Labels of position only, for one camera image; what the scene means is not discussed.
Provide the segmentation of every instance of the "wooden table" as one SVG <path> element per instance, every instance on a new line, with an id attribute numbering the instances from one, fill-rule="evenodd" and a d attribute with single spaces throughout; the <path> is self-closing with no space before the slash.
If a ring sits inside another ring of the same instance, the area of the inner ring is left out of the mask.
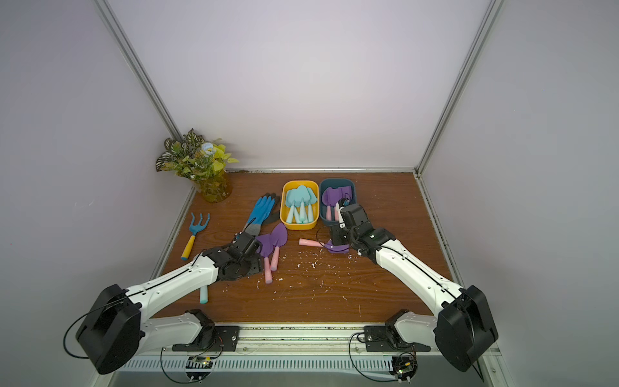
<path id="1" fill-rule="evenodd" d="M 208 227 L 197 234 L 192 257 L 204 248 L 229 243 L 247 222 L 249 213 L 266 192 L 282 193 L 290 180 L 320 182 L 344 177 L 355 182 L 357 202 L 374 227 L 392 232 L 416 257 L 444 277 L 451 278 L 419 188 L 411 173 L 232 173 L 232 195 L 221 203 L 208 203 L 197 194 L 190 212 L 210 213 Z M 186 217 L 163 272 L 184 264 L 180 256 L 191 233 Z M 277 223 L 262 228 L 269 233 Z M 321 230 L 329 239 L 328 228 Z M 195 291 L 172 303 L 157 317 L 202 309 L 218 323 L 365 322 L 383 323 L 400 309 L 429 315 L 425 304 L 387 270 L 355 252 L 331 254 L 322 248 L 298 245 L 299 238 L 315 239 L 316 229 L 288 231 L 274 282 L 256 274 L 238 281 L 209 286 L 209 302 L 199 303 Z"/>

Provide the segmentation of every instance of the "yellow bin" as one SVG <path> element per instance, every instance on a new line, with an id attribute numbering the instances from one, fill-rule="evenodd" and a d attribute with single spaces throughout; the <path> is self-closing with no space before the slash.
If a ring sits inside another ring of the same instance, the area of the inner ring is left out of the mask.
<path id="1" fill-rule="evenodd" d="M 286 223 L 286 218 L 288 217 L 288 212 L 290 211 L 290 208 L 286 206 L 286 192 L 290 191 L 291 189 L 298 188 L 300 185 L 304 185 L 307 188 L 314 191 L 314 195 L 316 195 L 316 199 L 318 199 L 316 203 L 311 205 L 312 211 L 314 212 L 314 221 L 312 223 L 301 223 L 301 224 Z M 318 191 L 318 184 L 316 184 L 315 181 L 311 181 L 311 180 L 289 181 L 288 183 L 284 184 L 284 190 L 282 191 L 282 203 L 279 209 L 279 219 L 282 221 L 284 226 L 286 226 L 286 228 L 289 230 L 310 230 L 314 228 L 314 226 L 316 226 L 316 223 L 318 223 L 318 218 L 320 218 L 320 212 L 318 212 L 319 202 L 320 202 L 320 192 Z"/>

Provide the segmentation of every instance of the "yellow handle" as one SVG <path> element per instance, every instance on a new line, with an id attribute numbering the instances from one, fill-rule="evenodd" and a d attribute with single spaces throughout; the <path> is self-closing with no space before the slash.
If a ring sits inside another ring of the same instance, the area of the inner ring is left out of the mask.
<path id="1" fill-rule="evenodd" d="M 196 236 L 191 235 L 191 238 L 189 238 L 189 242 L 187 242 L 187 246 L 185 246 L 185 250 L 183 251 L 183 255 L 181 255 L 181 258 L 183 259 L 189 258 L 189 254 L 191 254 L 191 248 L 193 247 L 194 240 L 196 240 Z"/>

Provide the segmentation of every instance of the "glass vase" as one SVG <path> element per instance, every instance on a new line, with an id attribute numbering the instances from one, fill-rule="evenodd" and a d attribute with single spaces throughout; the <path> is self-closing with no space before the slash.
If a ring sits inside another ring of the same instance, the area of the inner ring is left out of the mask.
<path id="1" fill-rule="evenodd" d="M 225 170 L 212 178 L 194 181 L 198 192 L 209 203 L 223 201 L 232 193 L 232 185 Z"/>

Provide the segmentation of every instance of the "blue bin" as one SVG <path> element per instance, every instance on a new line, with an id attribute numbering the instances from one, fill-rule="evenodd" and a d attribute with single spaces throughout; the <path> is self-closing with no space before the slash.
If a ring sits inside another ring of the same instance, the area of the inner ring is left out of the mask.
<path id="1" fill-rule="evenodd" d="M 318 198 L 318 201 L 320 202 L 320 219 L 322 219 L 322 222 L 325 225 L 334 225 L 334 224 L 338 224 L 337 221 L 335 220 L 327 220 L 326 216 L 327 216 L 327 206 L 325 206 L 322 203 L 322 193 L 325 192 L 325 190 L 328 187 L 331 188 L 340 188 L 340 187 L 346 187 L 346 186 L 351 186 L 352 189 L 352 198 L 350 198 L 350 203 L 354 204 L 357 202 L 357 192 L 355 191 L 355 183 L 353 183 L 352 181 L 348 180 L 348 179 L 342 179 L 342 178 L 330 178 L 330 179 L 325 179 L 322 180 L 322 182 L 320 183 L 320 197 Z"/>

